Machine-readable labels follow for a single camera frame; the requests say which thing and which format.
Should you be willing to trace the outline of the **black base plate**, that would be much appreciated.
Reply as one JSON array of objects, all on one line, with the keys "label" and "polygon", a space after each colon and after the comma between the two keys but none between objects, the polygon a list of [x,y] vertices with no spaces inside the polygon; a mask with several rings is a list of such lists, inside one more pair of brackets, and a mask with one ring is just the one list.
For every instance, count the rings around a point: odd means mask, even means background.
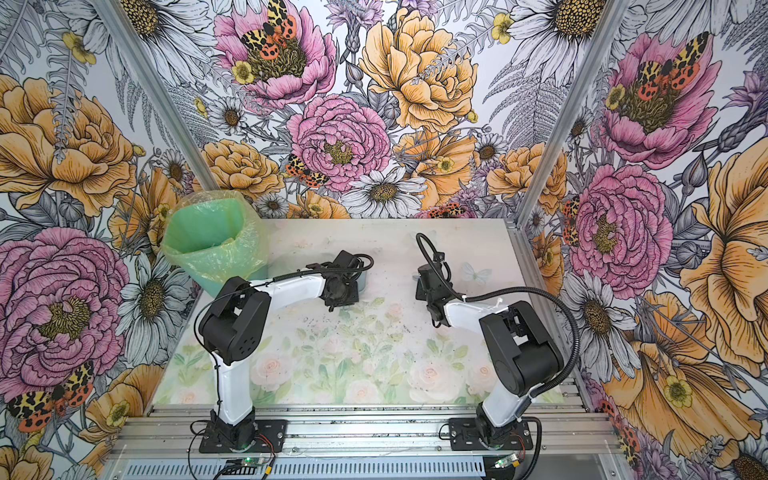
[{"label": "black base plate", "polygon": [[203,433],[202,454],[281,453],[288,422],[285,420],[248,420],[229,425],[209,421]]},{"label": "black base plate", "polygon": [[447,426],[453,451],[528,451],[534,448],[530,427],[522,421],[495,427],[481,418],[450,418]]}]

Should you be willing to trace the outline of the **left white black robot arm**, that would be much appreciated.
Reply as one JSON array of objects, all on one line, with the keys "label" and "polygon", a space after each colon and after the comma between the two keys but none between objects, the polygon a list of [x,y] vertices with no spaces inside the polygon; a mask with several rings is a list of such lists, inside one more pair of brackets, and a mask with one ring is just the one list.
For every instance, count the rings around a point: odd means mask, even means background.
[{"label": "left white black robot arm", "polygon": [[359,300],[360,279],[374,266],[367,254],[345,250],[332,261],[313,263],[267,280],[232,277],[196,322],[196,338],[213,360],[216,403],[201,440],[202,453],[274,451],[285,423],[260,423],[247,386],[250,357],[263,339],[269,317],[306,300],[328,310]]}]

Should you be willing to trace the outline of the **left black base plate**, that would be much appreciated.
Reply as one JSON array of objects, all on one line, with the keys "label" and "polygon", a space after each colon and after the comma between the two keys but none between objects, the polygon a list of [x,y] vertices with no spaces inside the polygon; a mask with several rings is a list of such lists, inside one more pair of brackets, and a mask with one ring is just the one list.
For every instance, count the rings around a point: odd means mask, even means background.
[{"label": "left black base plate", "polygon": [[229,425],[209,421],[203,433],[202,454],[281,453],[288,422],[285,420],[248,420]]}]

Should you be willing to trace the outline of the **aluminium rail frame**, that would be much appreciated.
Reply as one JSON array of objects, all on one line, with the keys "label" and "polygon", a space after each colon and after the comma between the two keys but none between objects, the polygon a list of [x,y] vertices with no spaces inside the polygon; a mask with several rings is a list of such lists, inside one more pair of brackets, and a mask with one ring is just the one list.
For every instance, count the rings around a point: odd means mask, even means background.
[{"label": "aluminium rail frame", "polygon": [[106,479],[627,479],[607,417],[539,406],[497,450],[466,406],[277,406],[255,412],[263,435],[215,444],[200,408],[130,420]]}]

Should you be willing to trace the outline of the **green bin with bag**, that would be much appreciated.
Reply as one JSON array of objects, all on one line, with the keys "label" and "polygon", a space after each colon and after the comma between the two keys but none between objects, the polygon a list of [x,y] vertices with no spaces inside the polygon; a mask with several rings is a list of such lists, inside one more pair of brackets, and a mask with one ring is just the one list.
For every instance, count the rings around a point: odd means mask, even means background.
[{"label": "green bin with bag", "polygon": [[204,291],[216,295],[229,279],[261,279],[269,261],[269,232],[238,191],[201,191],[170,211],[160,249]]}]

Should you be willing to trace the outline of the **grey-green plastic dustpan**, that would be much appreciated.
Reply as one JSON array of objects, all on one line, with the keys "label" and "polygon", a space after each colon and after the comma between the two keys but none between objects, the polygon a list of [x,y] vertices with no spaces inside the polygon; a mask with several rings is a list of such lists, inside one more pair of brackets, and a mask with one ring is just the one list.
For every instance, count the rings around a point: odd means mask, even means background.
[{"label": "grey-green plastic dustpan", "polygon": [[359,293],[364,292],[365,289],[366,289],[366,286],[367,286],[367,274],[368,274],[367,271],[363,271],[363,272],[360,273],[360,275],[356,279],[357,289],[358,289]]}]

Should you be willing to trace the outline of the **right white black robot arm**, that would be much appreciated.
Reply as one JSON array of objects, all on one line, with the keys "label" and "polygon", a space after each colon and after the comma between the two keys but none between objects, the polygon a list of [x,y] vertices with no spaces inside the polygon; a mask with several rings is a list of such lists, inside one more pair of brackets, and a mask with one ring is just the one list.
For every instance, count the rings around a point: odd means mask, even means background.
[{"label": "right white black robot arm", "polygon": [[470,440],[500,449],[527,428],[524,413],[533,400],[559,385],[573,369],[533,306],[520,300],[471,302],[452,289],[438,269],[417,270],[415,298],[426,304],[433,326],[463,329],[483,337],[497,384],[476,409]]}]

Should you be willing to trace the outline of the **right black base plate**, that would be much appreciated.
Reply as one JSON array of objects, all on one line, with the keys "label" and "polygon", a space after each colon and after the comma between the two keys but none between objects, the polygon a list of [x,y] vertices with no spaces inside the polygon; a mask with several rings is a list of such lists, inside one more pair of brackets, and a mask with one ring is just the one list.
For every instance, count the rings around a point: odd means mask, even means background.
[{"label": "right black base plate", "polygon": [[528,451],[534,448],[530,427],[522,421],[495,427],[481,418],[450,418],[447,426],[453,451]]}]

